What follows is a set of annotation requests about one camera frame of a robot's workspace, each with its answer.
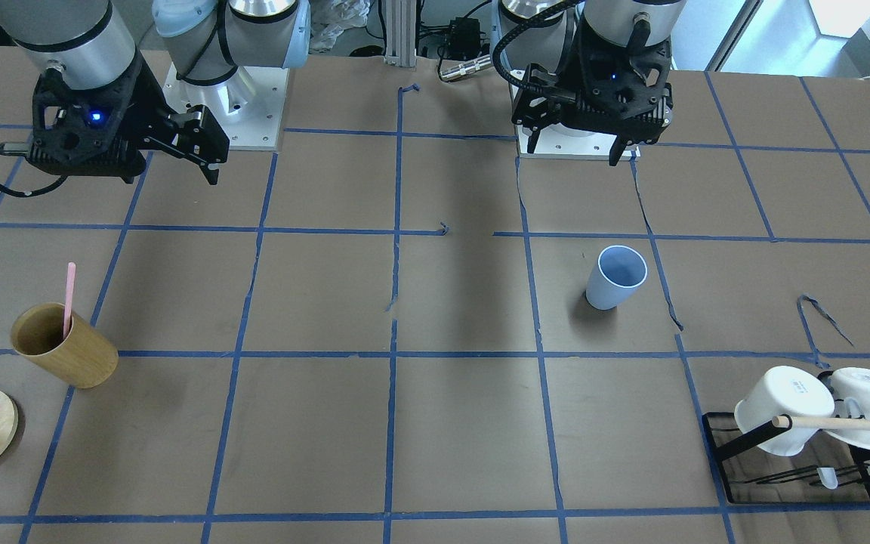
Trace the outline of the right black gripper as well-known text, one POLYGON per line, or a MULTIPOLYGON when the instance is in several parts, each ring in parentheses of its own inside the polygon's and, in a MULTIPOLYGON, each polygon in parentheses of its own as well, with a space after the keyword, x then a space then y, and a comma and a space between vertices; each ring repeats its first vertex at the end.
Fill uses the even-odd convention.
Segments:
POLYGON ((139 51, 124 73, 100 88, 73 90, 55 66, 39 76, 29 164, 49 175, 119 177, 130 184, 145 172, 145 150, 187 159, 217 186, 230 139, 204 104, 173 110, 139 51))

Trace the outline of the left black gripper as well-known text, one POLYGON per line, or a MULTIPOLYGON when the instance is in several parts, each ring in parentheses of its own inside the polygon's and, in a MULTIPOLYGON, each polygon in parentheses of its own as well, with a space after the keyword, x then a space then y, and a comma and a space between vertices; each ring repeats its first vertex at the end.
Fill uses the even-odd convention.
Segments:
POLYGON ((629 51, 580 21, 569 55, 555 73, 528 64, 529 84, 517 89, 512 122, 527 128, 527 153, 541 132, 556 124, 588 133, 613 134, 609 165, 638 155, 672 125, 672 42, 629 51))

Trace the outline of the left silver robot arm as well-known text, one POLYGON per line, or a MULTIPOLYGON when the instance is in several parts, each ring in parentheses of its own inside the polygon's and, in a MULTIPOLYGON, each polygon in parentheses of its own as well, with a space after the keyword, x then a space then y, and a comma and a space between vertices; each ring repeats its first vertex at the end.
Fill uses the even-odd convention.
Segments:
POLYGON ((674 117, 683 1, 496 1, 491 60, 510 86, 519 153, 617 165, 674 117))

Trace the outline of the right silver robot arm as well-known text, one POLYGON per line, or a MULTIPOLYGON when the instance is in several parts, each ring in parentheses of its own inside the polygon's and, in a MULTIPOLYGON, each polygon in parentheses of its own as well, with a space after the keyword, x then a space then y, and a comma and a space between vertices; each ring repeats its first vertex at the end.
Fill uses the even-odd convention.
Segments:
POLYGON ((159 150, 200 169, 211 185, 227 162, 228 126, 264 117, 252 68, 292 69, 310 49, 307 1, 155 1, 179 107, 165 91, 111 1, 0 1, 0 27, 39 72, 33 130, 0 144, 0 192, 31 199, 69 177, 145 172, 159 150))

